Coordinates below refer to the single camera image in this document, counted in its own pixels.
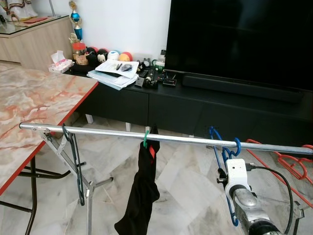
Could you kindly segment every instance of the black cable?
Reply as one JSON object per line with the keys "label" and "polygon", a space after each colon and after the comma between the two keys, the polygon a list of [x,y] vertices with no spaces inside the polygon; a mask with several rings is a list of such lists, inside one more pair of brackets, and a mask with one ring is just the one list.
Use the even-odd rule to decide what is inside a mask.
{"label": "black cable", "polygon": [[290,227],[291,227],[292,216],[293,216],[293,197],[292,197],[291,188],[290,188],[290,185],[289,185],[287,179],[286,179],[281,173],[279,173],[278,171],[273,170],[273,169],[270,169],[270,168],[267,168],[267,167],[263,167],[263,166],[253,166],[253,165],[252,165],[252,168],[253,168],[253,169],[269,170],[269,171],[271,171],[271,172],[273,172],[273,173],[279,175],[280,177],[282,177],[282,179],[285,181],[286,186],[287,186],[287,188],[288,188],[288,194],[289,194],[289,200],[290,200],[290,212],[289,212],[288,224],[287,224],[287,227],[286,227],[286,230],[285,230],[284,234],[288,234],[288,233],[289,233],[289,230],[290,230]]}

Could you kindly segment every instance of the stack of paper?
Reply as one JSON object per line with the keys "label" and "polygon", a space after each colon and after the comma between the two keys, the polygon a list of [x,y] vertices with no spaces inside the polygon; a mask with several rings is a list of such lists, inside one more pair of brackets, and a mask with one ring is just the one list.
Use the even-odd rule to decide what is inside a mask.
{"label": "stack of paper", "polygon": [[[132,69],[129,71],[122,72],[122,67],[125,64],[132,65]],[[137,61],[130,61],[130,62],[124,62],[124,61],[117,61],[117,60],[107,60],[106,62],[102,63],[98,67],[96,67],[96,71],[100,72],[113,72],[117,73],[121,76],[128,77],[128,78],[133,78],[136,75],[137,68],[139,66],[139,62]]]}
{"label": "stack of paper", "polygon": [[124,87],[127,87],[128,85],[134,83],[138,78],[138,74],[135,74],[132,78],[128,78],[125,76],[113,77],[96,70],[90,71],[87,76],[97,79],[99,82],[117,90],[121,90]]}

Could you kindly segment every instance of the trophy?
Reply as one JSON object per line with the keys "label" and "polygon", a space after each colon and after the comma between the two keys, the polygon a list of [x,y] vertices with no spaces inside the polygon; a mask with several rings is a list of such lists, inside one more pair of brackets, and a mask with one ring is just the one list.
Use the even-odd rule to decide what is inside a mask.
{"label": "trophy", "polygon": [[74,32],[79,40],[83,39],[83,30],[81,28],[82,24],[82,18],[80,18],[80,15],[77,13],[77,5],[74,1],[70,0],[68,2],[70,8],[73,10],[72,14],[70,15],[70,21],[75,25]]}

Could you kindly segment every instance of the glass top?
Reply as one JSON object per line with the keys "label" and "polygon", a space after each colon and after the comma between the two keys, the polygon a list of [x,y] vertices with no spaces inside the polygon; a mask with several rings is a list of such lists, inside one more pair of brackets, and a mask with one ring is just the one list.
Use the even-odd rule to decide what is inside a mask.
{"label": "glass top", "polygon": [[23,30],[26,30],[26,29],[29,29],[29,28],[32,28],[32,27],[44,24],[44,23],[47,23],[47,22],[55,21],[55,20],[58,20],[58,19],[61,19],[61,18],[64,18],[64,17],[67,17],[67,16],[49,17],[49,19],[47,19],[45,21],[38,22],[38,23],[35,23],[35,24],[31,24],[31,26],[19,26],[19,24],[22,24],[23,21],[21,21],[21,22],[6,21],[4,23],[0,22],[0,34],[10,35],[10,34],[13,34],[13,33],[17,33],[17,32],[20,32],[20,31],[23,31]]}

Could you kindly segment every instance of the black tv screen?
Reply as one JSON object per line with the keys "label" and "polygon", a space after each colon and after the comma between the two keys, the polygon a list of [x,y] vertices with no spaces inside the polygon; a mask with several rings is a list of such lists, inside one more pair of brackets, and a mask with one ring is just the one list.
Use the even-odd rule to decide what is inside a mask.
{"label": "black tv screen", "polygon": [[313,0],[172,0],[165,68],[311,90]]}

